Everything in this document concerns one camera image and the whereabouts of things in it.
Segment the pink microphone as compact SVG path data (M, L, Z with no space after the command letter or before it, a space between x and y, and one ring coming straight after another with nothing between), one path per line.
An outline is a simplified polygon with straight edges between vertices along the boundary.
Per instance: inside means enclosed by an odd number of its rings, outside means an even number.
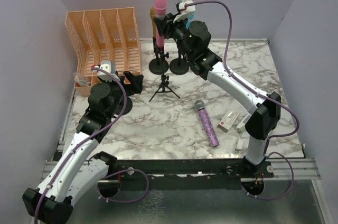
M155 0L154 1L155 8L155 18L154 23L156 25L156 44L162 49L164 47L164 37L161 36L162 32L162 20L165 18L166 10L167 10L167 0Z

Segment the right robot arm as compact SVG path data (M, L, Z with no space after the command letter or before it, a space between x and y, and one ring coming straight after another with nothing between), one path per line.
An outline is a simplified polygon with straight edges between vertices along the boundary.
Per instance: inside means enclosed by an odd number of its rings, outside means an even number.
M280 95L268 94L226 70L223 60L208 48L211 33L204 22L193 21L187 26L185 20L174 19L171 13L154 18L159 35L175 41L196 75L225 90L245 107L251 115L245 124L250 136L245 160L253 166L260 165L265 160L268 136L280 120Z

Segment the black mic stand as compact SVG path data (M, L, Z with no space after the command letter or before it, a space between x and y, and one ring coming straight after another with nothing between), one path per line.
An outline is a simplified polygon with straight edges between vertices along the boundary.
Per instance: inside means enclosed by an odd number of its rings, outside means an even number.
M124 106L124 100L122 100L120 104L118 105L117 110L115 112L116 116L118 116L121 113L123 106ZM127 97L126 107L123 112L123 115L128 114L132 110L132 107L133 107L133 102L129 97Z
M169 63L166 61L168 54L164 53L164 48L160 48L157 45L156 37L153 37L153 50L155 58L149 63L149 70L155 75L165 74L169 69Z
M169 68L175 75L183 75L189 71L189 64L180 50L178 50L178 57L169 63Z

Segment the gold microphone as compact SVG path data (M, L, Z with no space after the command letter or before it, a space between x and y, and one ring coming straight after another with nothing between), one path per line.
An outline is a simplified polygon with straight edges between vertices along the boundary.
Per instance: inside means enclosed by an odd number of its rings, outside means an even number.
M154 22L154 17L156 16L156 14L155 14L154 7L151 7L149 15L151 17L151 22L152 22L153 38L155 39L156 38L156 24Z

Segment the black mini tripod stand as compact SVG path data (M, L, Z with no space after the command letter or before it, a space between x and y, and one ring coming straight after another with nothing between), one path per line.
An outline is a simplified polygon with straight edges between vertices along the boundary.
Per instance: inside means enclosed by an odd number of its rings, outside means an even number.
M169 76L167 76L166 74L162 74L161 76L161 83L159 84L158 89L154 92L154 94L152 95L152 97L150 98L149 102L151 102L153 100L153 98L157 95L157 94L162 94L162 93L173 93L177 98L180 98L179 95L177 93L175 93L170 87L169 87Z

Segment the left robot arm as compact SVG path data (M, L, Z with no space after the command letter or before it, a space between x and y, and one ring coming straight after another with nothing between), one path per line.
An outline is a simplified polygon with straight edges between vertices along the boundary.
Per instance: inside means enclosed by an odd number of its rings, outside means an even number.
M22 199L35 223L66 223L79 199L109 171L116 169L116 158L101 152L93 163L80 171L111 126L133 107L130 95L142 90L142 76L125 72L136 89L125 88L107 65L96 70L100 83L91 88L88 108L79 121L71 143L50 174L35 188L28 188Z

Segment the blue microphone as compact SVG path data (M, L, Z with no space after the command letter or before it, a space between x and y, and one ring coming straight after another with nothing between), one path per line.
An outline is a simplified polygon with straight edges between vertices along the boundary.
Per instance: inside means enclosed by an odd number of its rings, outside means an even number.
M185 15L185 16L186 16L186 19L187 19L187 23L186 23L186 28L187 28L187 29L189 28L191 22L193 21L194 14L195 14L195 11L193 11L193 12L188 11L188 12L186 13L186 15Z

